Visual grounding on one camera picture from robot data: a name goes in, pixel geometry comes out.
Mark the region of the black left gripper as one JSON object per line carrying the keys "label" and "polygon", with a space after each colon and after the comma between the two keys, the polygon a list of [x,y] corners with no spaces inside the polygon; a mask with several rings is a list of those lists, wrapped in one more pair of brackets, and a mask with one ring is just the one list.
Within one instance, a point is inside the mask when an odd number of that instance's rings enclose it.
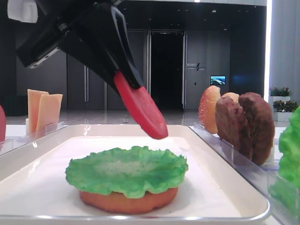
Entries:
{"label": "black left gripper", "polygon": [[[52,8],[17,48],[19,60],[26,68],[36,68],[62,50],[92,69],[118,93],[113,80],[117,67],[100,32],[99,17],[104,15],[102,7],[108,5],[102,0],[69,0],[60,7]],[[129,46],[125,17],[115,6],[111,6],[110,13],[112,36],[115,38],[113,58],[130,86],[139,89],[143,82]]]}

